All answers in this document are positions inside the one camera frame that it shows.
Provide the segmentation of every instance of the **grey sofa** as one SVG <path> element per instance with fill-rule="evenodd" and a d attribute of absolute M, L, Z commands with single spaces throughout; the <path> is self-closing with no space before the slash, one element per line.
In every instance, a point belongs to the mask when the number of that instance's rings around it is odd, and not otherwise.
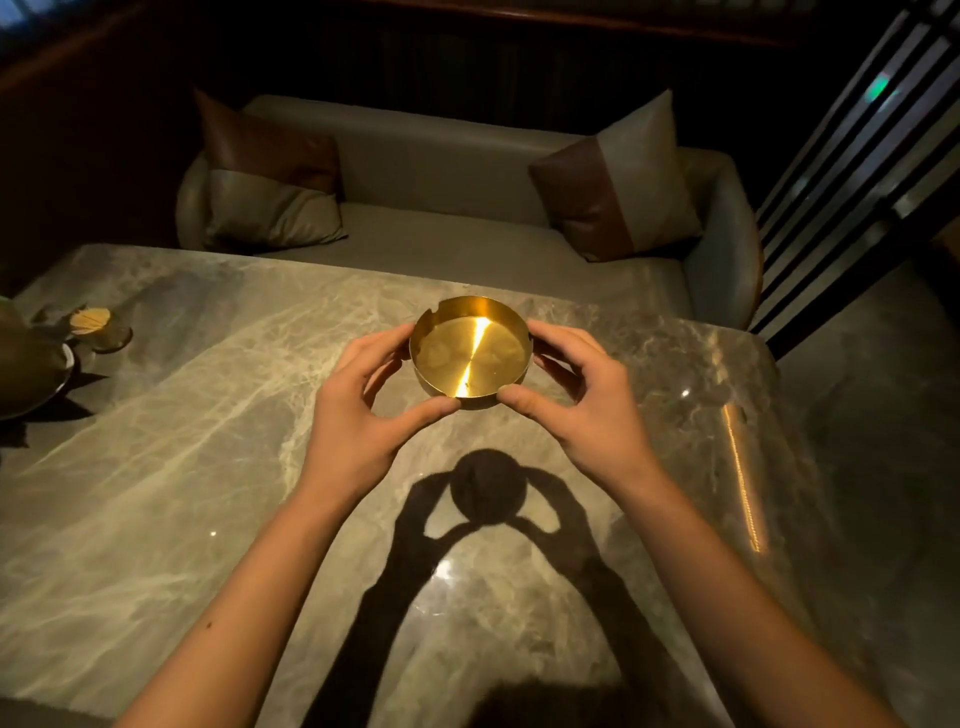
<path fill-rule="evenodd" d="M 762 258 L 756 219 L 730 157 L 681 149 L 704 236 L 683 259 L 588 263 L 549 228 L 527 165 L 579 139 L 434 116 L 260 96 L 247 113 L 332 134 L 340 149 L 349 237 L 266 257 L 456 280 L 615 304 L 744 328 Z M 198 156 L 177 199 L 180 244 L 206 235 L 207 165 Z"/>

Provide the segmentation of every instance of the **cushion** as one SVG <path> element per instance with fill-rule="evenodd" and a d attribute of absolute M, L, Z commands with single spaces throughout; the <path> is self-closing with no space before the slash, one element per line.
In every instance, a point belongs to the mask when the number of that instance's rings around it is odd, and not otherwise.
<path fill-rule="evenodd" d="M 678 159 L 670 91 L 529 171 L 551 223 L 587 260 L 703 233 Z"/>
<path fill-rule="evenodd" d="M 194 95 L 210 164 L 209 235 L 271 248 L 344 237 L 332 137 L 234 111 L 197 90 Z"/>
<path fill-rule="evenodd" d="M 264 256 L 691 317 L 679 260 L 587 263 L 548 228 L 356 203 L 343 203 L 341 212 L 349 242 Z"/>

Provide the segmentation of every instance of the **teapot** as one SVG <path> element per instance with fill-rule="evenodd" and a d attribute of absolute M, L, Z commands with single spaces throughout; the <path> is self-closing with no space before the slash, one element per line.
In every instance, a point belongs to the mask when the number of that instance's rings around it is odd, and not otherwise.
<path fill-rule="evenodd" d="M 70 375 L 63 344 L 27 326 L 0 297 L 0 420 L 19 417 L 53 397 Z"/>

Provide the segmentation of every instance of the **marble veining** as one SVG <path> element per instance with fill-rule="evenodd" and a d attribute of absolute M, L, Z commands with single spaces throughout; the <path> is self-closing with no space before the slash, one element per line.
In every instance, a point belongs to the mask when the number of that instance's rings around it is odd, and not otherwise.
<path fill-rule="evenodd" d="M 30 316 L 108 306 L 134 338 L 82 352 L 102 377 L 67 397 L 89 416 L 29 423 L 27 447 L 2 450 L 0 693 L 119 715 L 290 492 L 313 394 L 345 343 L 465 293 L 587 328 L 624 361 L 666 468 L 804 629 L 869 679 L 819 475 L 754 337 L 460 283 L 93 245 L 16 301 Z M 527 384 L 563 396 L 539 370 Z M 423 397 L 405 367 L 375 411 Z M 515 513 L 535 530 L 503 522 Z M 258 725 L 607 715 L 730 721 L 618 509 L 497 406 L 415 437 L 347 521 Z"/>

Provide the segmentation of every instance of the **two-tone pillow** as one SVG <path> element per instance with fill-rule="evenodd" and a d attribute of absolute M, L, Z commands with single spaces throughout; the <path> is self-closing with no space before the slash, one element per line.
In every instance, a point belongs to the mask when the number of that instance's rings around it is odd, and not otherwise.
<path fill-rule="evenodd" d="M 703 234 L 677 154 L 672 93 L 530 167 L 550 221 L 591 261 Z"/>
<path fill-rule="evenodd" d="M 210 165 L 208 235 L 271 248 L 345 236 L 331 136 L 234 111 L 198 90 L 194 96 Z"/>

